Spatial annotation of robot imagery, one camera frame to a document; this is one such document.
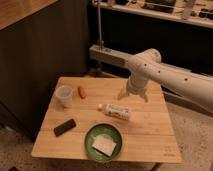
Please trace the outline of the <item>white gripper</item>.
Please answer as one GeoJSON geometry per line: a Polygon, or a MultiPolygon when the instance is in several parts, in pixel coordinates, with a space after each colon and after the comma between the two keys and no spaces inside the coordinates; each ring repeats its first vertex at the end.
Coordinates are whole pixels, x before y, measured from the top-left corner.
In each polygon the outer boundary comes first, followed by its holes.
{"type": "Polygon", "coordinates": [[[121,100],[129,96],[129,93],[134,95],[141,95],[141,98],[147,103],[148,96],[146,93],[147,80],[146,79],[136,79],[130,77],[127,81],[126,88],[123,87],[117,95],[117,99],[121,100]]]}

